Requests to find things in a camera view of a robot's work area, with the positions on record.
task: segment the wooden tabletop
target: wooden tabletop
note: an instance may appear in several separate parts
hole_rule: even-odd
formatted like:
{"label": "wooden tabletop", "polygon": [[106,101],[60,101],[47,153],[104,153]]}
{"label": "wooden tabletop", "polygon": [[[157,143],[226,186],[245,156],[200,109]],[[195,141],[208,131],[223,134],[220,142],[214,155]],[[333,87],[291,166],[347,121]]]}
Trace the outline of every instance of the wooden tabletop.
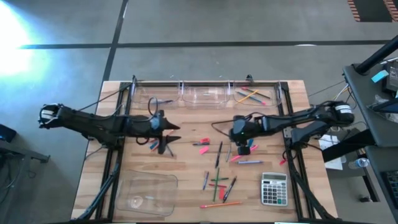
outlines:
{"label": "wooden tabletop", "polygon": [[[309,107],[307,92],[304,82],[301,80],[289,80],[290,95],[294,111],[304,110]],[[119,89],[120,82],[104,82],[101,91],[101,98],[108,96]],[[169,94],[169,90],[157,87],[156,94]],[[117,95],[98,104],[98,115],[109,115],[114,112]],[[144,108],[140,100],[134,98],[131,114],[147,115],[148,111]],[[165,109],[165,117],[173,124],[180,126],[181,129],[173,132],[173,135],[181,136],[178,141],[169,144],[174,153],[172,157],[167,151],[163,155],[151,152],[148,145],[139,146],[135,138],[127,138],[124,147],[123,163],[121,166],[121,176],[119,180],[119,193],[116,197],[116,208],[114,211],[115,222],[289,222],[297,221],[295,214],[294,198],[290,183],[290,175],[287,163],[279,165],[282,160],[284,143],[282,133],[273,136],[256,138],[254,144],[258,149],[250,156],[242,160],[261,160],[263,164],[237,165],[233,162],[226,162],[226,153],[229,149],[230,141],[227,136],[216,132],[210,123],[215,121],[230,120],[236,114],[246,115],[254,111],[265,114],[277,114],[275,106],[242,106],[237,107],[236,101],[232,98],[228,100],[224,107],[218,109],[195,109],[186,105],[190,100],[188,97],[180,96],[176,108]],[[226,131],[231,126],[220,126]],[[201,138],[209,137],[211,144],[209,151],[201,155],[200,146],[192,146]],[[220,184],[229,185],[234,176],[238,176],[236,184],[228,197],[228,202],[242,202],[241,205],[232,205],[218,208],[201,209],[200,205],[213,204],[214,188],[207,186],[202,190],[204,173],[210,172],[210,177],[215,178],[215,160],[220,141],[223,141],[223,149],[220,159],[220,177],[229,177],[229,180],[222,180]],[[88,145],[87,153],[99,148],[96,141]],[[236,146],[232,145],[231,157],[237,155]],[[333,216],[337,216],[335,203],[331,193],[328,176],[323,163],[322,153],[317,149],[308,147],[303,150],[303,157],[308,175],[311,191],[315,194],[320,203]],[[81,215],[85,208],[92,202],[98,193],[103,175],[106,149],[100,150],[90,156],[84,163],[81,173],[80,184],[78,187],[75,204],[73,207],[72,218]],[[146,213],[134,212],[137,208],[126,209],[126,196],[120,194],[120,184],[131,178],[129,171],[147,172],[151,174],[174,175],[178,179],[177,195],[174,210],[169,216],[151,215]],[[288,176],[288,206],[273,207],[265,206],[260,202],[260,179],[262,172],[282,172]],[[108,211],[108,199],[110,190],[106,197],[103,214]],[[300,191],[303,210],[306,210],[305,199]],[[218,193],[215,203],[221,203]]]}

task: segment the concrete floor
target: concrete floor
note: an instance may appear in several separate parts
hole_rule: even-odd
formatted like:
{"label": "concrete floor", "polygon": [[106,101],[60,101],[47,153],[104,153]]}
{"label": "concrete floor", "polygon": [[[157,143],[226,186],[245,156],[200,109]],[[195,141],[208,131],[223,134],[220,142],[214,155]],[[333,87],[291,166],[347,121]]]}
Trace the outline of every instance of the concrete floor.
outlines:
{"label": "concrete floor", "polygon": [[[109,54],[109,49],[10,46],[109,44],[121,4],[0,1],[0,26],[7,31],[0,35],[0,123],[18,131],[17,144],[51,155],[46,165],[33,163],[37,176],[24,178],[9,223],[70,218],[87,141],[66,129],[39,129],[37,117],[44,103],[80,108],[96,101]],[[345,0],[130,0],[119,42],[377,40],[397,33],[397,23],[355,22]],[[343,66],[364,60],[379,47],[118,49],[109,79],[130,80],[135,74],[145,80],[242,80],[251,74],[257,80],[304,80],[311,95],[342,81]],[[310,102],[329,100],[344,85],[313,95]],[[352,196],[366,191],[363,183],[331,179],[331,187],[341,218],[392,223],[386,212],[375,212],[386,211],[385,203],[364,205]]]}

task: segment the orange pencil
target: orange pencil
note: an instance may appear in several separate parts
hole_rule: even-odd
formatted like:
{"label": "orange pencil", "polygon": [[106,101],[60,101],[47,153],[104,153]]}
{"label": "orange pencil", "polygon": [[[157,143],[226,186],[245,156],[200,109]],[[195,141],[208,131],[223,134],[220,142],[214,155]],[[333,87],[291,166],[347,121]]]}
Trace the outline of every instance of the orange pencil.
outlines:
{"label": "orange pencil", "polygon": [[222,204],[215,204],[215,205],[200,205],[200,208],[212,208],[212,207],[220,207],[220,206],[226,206],[226,205],[239,205],[242,204],[242,202],[230,202],[230,203],[222,203]]}

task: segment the plastic container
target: plastic container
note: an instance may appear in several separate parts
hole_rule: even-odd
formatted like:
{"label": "plastic container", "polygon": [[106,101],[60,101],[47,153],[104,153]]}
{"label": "plastic container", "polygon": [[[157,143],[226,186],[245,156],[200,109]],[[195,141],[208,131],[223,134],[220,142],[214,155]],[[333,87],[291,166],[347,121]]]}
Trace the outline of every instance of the plastic container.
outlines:
{"label": "plastic container", "polygon": [[282,96],[282,90],[279,82],[250,83],[250,82],[235,81],[233,85],[233,98],[236,102],[235,104],[236,108],[275,107],[282,102],[281,96]]}
{"label": "plastic container", "polygon": [[229,82],[184,83],[182,100],[188,109],[223,109],[229,101]]}
{"label": "plastic container", "polygon": [[120,177],[116,208],[157,216],[174,211],[178,180],[174,175],[124,171]]}
{"label": "plastic container", "polygon": [[[165,82],[161,86],[155,83],[136,83],[134,90],[134,98],[132,99],[132,107],[134,109],[148,109],[148,101],[152,97],[156,97],[159,102],[159,109],[175,109],[178,107],[178,99],[180,98],[181,83],[179,81]],[[155,110],[155,100],[151,101],[150,108]]]}
{"label": "plastic container", "polygon": [[369,159],[360,158],[348,163],[350,169],[365,168],[370,164]]}

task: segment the black pen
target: black pen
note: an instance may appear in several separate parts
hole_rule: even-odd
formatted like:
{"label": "black pen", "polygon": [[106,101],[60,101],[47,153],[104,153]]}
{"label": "black pen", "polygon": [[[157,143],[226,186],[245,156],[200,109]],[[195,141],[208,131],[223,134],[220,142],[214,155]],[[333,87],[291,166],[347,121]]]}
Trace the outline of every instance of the black pen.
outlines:
{"label": "black pen", "polygon": [[227,192],[225,193],[225,195],[224,195],[224,198],[223,198],[223,203],[225,203],[225,201],[226,201],[226,199],[228,198],[228,195],[229,195],[229,193],[231,192],[231,190],[232,190],[232,187],[234,186],[234,184],[235,184],[235,182],[236,182],[236,178],[237,178],[238,176],[235,176],[234,177],[234,179],[232,180],[232,183],[231,183],[231,185],[229,186],[229,188],[228,188],[228,190],[227,190]]}
{"label": "black pen", "polygon": [[218,149],[218,153],[217,153],[216,168],[218,167],[218,163],[220,162],[220,154],[221,154],[222,147],[223,147],[223,142],[221,141],[220,148]]}

